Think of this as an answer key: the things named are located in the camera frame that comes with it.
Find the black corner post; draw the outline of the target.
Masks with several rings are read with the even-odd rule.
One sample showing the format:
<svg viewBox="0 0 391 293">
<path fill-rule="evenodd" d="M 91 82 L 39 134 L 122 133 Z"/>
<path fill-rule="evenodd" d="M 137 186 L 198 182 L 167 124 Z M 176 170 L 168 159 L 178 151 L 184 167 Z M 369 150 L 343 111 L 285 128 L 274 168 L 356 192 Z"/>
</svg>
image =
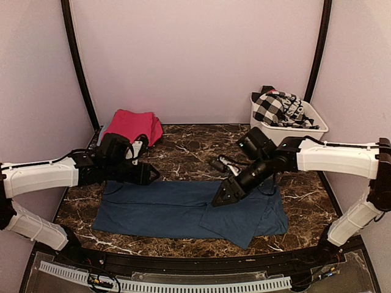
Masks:
<svg viewBox="0 0 391 293">
<path fill-rule="evenodd" d="M 90 96 L 89 88 L 87 85 L 86 77 L 81 62 L 81 56 L 78 49 L 75 27 L 73 24 L 73 18 L 71 12 L 71 1 L 61 0 L 60 3 L 61 3 L 62 15 L 64 19 L 65 31 L 67 34 L 68 47 L 70 49 L 71 59 L 73 61 L 73 66 L 78 80 L 79 89 L 81 91 L 82 99 L 87 114 L 89 116 L 91 125 L 93 129 L 96 131 L 100 127 L 100 125 L 98 122 L 97 114 L 93 106 L 93 102 Z"/>
<path fill-rule="evenodd" d="M 313 57 L 312 67 L 310 70 L 309 80 L 307 83 L 304 101 L 311 103 L 313 93 L 315 90 L 316 82 L 320 72 L 321 61 L 323 58 L 324 48 L 327 40 L 327 33 L 329 28 L 329 22 L 331 18 L 332 0 L 323 1 L 323 9 L 321 14 L 320 28 L 318 33 L 318 39 L 316 43 L 315 53 Z"/>
</svg>

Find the black curved front rail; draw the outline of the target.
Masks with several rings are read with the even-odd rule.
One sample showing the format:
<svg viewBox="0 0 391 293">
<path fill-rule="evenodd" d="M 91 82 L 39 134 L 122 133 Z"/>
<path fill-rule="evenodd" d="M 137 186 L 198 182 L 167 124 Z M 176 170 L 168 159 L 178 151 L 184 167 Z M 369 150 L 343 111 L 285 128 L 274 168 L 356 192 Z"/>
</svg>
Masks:
<svg viewBox="0 0 391 293">
<path fill-rule="evenodd" d="M 237 256 L 231 258 L 164 258 L 135 256 L 122 253 L 103 252 L 88 248 L 76 248 L 72 256 L 63 251 L 52 251 L 54 259 L 74 264 L 93 272 L 104 270 L 117 275 L 131 275 L 133 272 L 177 273 L 200 275 L 214 273 L 242 273 L 266 271 L 268 273 L 302 273 L 337 261 L 329 252 L 316 247 L 271 253 L 266 255 Z"/>
</svg>

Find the left black corner post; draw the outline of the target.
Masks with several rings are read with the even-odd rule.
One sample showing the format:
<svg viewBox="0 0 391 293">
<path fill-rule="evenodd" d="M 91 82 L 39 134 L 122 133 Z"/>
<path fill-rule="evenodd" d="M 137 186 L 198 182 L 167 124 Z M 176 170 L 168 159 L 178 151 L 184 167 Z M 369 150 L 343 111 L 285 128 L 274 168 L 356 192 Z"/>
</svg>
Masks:
<svg viewBox="0 0 391 293">
<path fill-rule="evenodd" d="M 93 106 L 93 102 L 90 96 L 89 88 L 87 85 L 86 77 L 81 62 L 81 56 L 78 49 L 75 27 L 73 24 L 73 18 L 71 12 L 71 1 L 61 0 L 60 3 L 61 3 L 62 15 L 64 19 L 65 31 L 67 34 L 68 47 L 70 49 L 71 59 L 73 61 L 73 66 L 78 80 L 79 89 L 81 91 L 82 99 L 87 114 L 89 116 L 91 125 L 93 129 L 96 131 L 100 127 L 100 125 L 98 122 L 97 114 Z"/>
</svg>

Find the dark blue garment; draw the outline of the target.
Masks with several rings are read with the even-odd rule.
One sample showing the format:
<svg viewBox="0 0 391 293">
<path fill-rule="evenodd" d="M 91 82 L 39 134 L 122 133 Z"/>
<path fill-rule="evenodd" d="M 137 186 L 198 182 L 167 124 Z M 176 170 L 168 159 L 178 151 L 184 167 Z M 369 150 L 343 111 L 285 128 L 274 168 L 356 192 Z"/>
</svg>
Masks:
<svg viewBox="0 0 391 293">
<path fill-rule="evenodd" d="M 256 236 L 288 231 L 280 190 L 267 180 L 239 203 L 212 207 L 218 181 L 108 182 L 94 230 L 173 239 L 225 239 L 247 249 Z"/>
</svg>

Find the white plastic laundry bin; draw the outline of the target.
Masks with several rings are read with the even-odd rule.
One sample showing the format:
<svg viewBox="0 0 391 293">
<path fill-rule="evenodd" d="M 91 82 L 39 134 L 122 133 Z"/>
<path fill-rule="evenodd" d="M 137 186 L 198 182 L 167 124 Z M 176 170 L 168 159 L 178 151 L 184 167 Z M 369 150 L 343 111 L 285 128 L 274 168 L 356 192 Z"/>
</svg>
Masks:
<svg viewBox="0 0 391 293">
<path fill-rule="evenodd" d="M 250 113 L 250 127 L 259 128 L 267 138 L 271 139 L 278 145 L 286 137 L 304 137 L 310 136 L 314 139 L 320 140 L 322 136 L 329 131 L 329 127 L 321 118 L 315 108 L 308 102 L 302 101 L 304 106 L 304 113 L 312 121 L 311 126 L 293 124 L 289 126 L 271 126 L 263 121 L 258 121 L 254 118 L 253 111 L 258 106 L 252 102 L 252 109 Z"/>
</svg>

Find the black shirt white lettering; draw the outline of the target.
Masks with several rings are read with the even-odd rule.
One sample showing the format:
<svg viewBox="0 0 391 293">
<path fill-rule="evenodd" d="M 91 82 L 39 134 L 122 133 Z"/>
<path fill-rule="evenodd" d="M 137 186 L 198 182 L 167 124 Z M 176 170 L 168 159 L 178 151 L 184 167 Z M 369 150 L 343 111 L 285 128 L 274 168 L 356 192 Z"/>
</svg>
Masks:
<svg viewBox="0 0 391 293">
<path fill-rule="evenodd" d="M 305 109 L 300 97 L 292 93 L 279 92 L 276 95 L 282 105 L 279 115 L 279 125 L 292 128 L 311 128 L 313 121 L 305 115 Z"/>
</svg>

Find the pink trousers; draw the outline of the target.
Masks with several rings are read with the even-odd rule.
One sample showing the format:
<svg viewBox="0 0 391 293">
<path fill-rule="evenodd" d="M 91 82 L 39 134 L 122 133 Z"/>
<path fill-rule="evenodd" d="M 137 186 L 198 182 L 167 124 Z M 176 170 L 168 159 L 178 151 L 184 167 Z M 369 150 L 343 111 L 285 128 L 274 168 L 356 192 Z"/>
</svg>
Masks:
<svg viewBox="0 0 391 293">
<path fill-rule="evenodd" d="M 131 143 L 144 134 L 148 138 L 148 147 L 152 147 L 163 136 L 163 128 L 153 112 L 134 113 L 119 109 L 101 136 L 109 133 L 124 136 Z"/>
</svg>

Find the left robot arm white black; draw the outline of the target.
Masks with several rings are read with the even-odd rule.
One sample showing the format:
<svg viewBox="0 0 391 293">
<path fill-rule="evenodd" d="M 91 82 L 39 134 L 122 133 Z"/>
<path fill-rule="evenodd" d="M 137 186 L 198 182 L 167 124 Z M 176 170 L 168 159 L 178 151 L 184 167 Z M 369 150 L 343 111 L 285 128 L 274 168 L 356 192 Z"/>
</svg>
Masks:
<svg viewBox="0 0 391 293">
<path fill-rule="evenodd" d="M 17 200 L 29 195 L 51 195 L 71 187 L 90 186 L 105 181 L 147 186 L 160 177 L 152 164 L 128 158 L 124 151 L 104 154 L 78 149 L 62 158 L 1 166 L 1 229 L 44 244 L 73 266 L 86 261 L 73 231 L 28 210 Z"/>
</svg>

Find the black white checkered shirt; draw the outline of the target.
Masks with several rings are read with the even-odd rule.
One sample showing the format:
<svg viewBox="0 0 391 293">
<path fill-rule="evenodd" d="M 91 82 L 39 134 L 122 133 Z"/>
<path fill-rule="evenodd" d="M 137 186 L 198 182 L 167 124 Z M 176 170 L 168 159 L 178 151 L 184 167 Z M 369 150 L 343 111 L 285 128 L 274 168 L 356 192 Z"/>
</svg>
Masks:
<svg viewBox="0 0 391 293">
<path fill-rule="evenodd" d="M 276 95 L 271 91 L 276 90 L 273 86 L 264 85 L 260 92 L 252 92 L 250 100 L 252 103 L 252 118 L 255 121 L 266 123 L 273 127 L 279 125 L 279 115 L 282 114 L 282 105 Z"/>
</svg>

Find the folded light blue shirt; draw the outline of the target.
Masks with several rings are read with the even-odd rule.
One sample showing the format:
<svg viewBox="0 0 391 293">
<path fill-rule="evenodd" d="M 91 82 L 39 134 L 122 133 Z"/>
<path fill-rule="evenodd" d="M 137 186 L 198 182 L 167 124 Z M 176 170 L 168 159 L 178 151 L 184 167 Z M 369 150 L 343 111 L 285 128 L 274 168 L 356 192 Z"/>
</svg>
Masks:
<svg viewBox="0 0 391 293">
<path fill-rule="evenodd" d="M 100 146 L 101 141 L 102 141 L 103 136 L 104 136 L 104 133 L 105 133 L 105 131 L 107 130 L 108 126 L 109 126 L 108 124 L 105 124 L 105 125 L 101 128 L 100 133 L 99 133 L 99 135 L 98 135 L 97 146 Z"/>
</svg>

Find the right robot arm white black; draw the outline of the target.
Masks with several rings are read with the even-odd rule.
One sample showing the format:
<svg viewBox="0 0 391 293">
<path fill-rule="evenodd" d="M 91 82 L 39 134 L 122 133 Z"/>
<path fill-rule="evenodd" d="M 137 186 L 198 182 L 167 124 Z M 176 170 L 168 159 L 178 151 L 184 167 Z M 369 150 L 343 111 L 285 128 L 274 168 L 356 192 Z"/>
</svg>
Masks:
<svg viewBox="0 0 391 293">
<path fill-rule="evenodd" d="M 330 143 L 310 136 L 286 137 L 279 145 L 262 132 L 249 132 L 237 142 L 252 161 L 223 180 L 212 206 L 234 204 L 270 176 L 283 172 L 326 174 L 343 214 L 323 230 L 312 260 L 324 265 L 347 241 L 390 212 L 390 140 L 372 143 Z"/>
</svg>

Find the right black corner post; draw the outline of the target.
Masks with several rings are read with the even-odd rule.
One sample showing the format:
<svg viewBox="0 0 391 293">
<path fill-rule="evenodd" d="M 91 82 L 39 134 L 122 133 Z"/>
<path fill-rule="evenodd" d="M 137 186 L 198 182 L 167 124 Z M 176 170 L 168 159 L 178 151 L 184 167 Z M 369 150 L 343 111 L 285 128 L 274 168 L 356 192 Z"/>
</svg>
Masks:
<svg viewBox="0 0 391 293">
<path fill-rule="evenodd" d="M 318 39 L 316 43 L 315 53 L 313 57 L 312 67 L 310 70 L 309 80 L 307 83 L 304 101 L 311 103 L 313 93 L 315 90 L 316 82 L 320 72 L 321 61 L 323 58 L 324 48 L 327 40 L 327 33 L 329 28 L 329 22 L 331 18 L 332 0 L 323 1 L 323 9 L 321 14 L 320 28 L 318 33 Z"/>
</svg>

